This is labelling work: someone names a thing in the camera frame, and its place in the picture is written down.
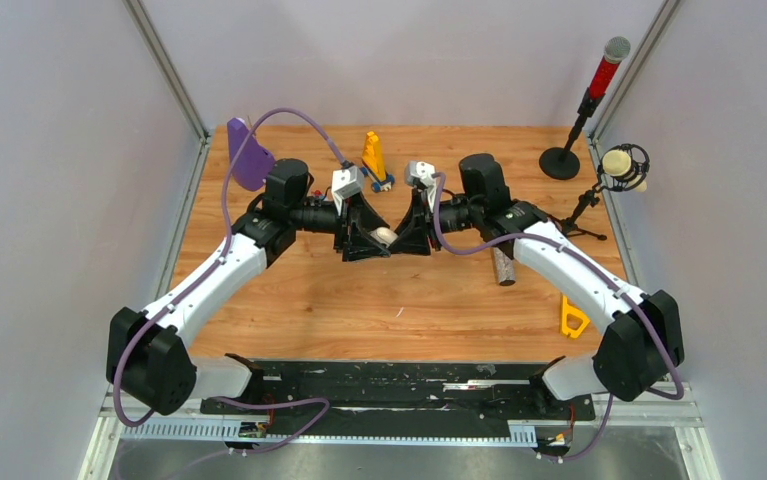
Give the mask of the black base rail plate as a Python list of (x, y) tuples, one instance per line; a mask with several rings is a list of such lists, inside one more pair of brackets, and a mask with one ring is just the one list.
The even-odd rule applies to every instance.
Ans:
[(511, 420), (592, 421), (593, 400), (550, 400), (530, 383), (540, 363), (259, 360), (244, 403), (325, 398), (311, 435), (502, 438)]

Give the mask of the glitter silver microphone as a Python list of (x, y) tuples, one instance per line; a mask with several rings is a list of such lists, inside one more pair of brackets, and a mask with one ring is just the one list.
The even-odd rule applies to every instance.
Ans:
[(514, 262), (499, 248), (491, 250), (496, 283), (507, 287), (516, 283)]

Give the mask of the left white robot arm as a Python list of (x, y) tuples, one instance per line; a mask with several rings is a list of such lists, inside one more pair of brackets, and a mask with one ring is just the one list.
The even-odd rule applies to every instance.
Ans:
[(170, 415), (191, 398), (227, 397), (242, 413), (257, 411), (265, 386), (252, 365), (228, 355), (198, 364), (188, 348), (214, 314), (247, 282), (262, 274), (296, 240), (300, 230), (343, 239), (363, 199), (364, 177), (351, 165), (332, 175), (331, 200), (310, 195), (314, 178), (305, 162), (281, 159), (263, 191), (230, 227), (230, 235), (169, 293), (140, 310), (124, 307), (110, 322), (107, 377), (113, 405), (126, 425), (123, 394), (151, 414)]

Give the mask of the red microphone on stand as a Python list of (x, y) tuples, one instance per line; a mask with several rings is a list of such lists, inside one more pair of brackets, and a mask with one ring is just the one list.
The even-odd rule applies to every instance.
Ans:
[(631, 52), (630, 41), (616, 36), (607, 41), (603, 55), (590, 80), (577, 110), (577, 118), (562, 147), (546, 149), (539, 158), (539, 167), (549, 178), (570, 180), (580, 171), (580, 160), (572, 147), (580, 137), (586, 122), (594, 115), (621, 63)]

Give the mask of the purple plastic wedge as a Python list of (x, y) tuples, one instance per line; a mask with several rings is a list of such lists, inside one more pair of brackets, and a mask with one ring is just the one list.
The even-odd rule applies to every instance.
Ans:
[(273, 154), (258, 142), (255, 135), (249, 133), (248, 125), (241, 118), (231, 118), (226, 128), (231, 178), (245, 190), (258, 191), (273, 169)]

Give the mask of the yellow blue toy car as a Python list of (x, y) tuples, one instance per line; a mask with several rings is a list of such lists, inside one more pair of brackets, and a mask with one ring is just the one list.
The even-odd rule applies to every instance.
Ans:
[(368, 131), (361, 153), (361, 171), (370, 179), (375, 193), (390, 191), (394, 185), (394, 176), (386, 167), (379, 136)]

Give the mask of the white earbud charging case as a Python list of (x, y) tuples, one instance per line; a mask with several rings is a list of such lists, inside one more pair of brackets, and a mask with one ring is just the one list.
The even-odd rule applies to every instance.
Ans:
[(383, 244), (386, 248), (391, 246), (398, 238), (398, 234), (388, 227), (378, 227), (372, 233), (371, 236)]

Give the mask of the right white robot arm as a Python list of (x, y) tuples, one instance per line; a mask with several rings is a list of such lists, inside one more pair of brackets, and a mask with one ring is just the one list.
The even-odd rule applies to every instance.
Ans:
[(541, 209), (512, 199), (501, 165), (488, 153), (459, 163), (463, 192), (444, 201), (445, 173), (411, 161), (405, 182), (428, 208), (432, 247), (467, 256), (498, 248), (546, 279), (583, 311), (601, 335), (598, 348), (553, 360), (536, 376), (530, 403), (555, 417), (582, 395), (608, 393), (630, 402), (644, 393), (670, 400), (685, 394), (677, 372), (684, 360), (676, 299), (647, 293), (578, 248)]

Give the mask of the beige microphone shock mount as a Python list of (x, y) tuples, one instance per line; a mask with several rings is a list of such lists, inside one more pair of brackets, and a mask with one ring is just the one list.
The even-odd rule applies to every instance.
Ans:
[(562, 234), (569, 238), (590, 236), (599, 241), (606, 241), (605, 234), (580, 227), (579, 218), (587, 208), (595, 207), (600, 202), (604, 191), (613, 193), (646, 191), (650, 165), (650, 156), (640, 145), (625, 143), (608, 150), (596, 169), (596, 183), (578, 197), (577, 205), (572, 213), (558, 221)]

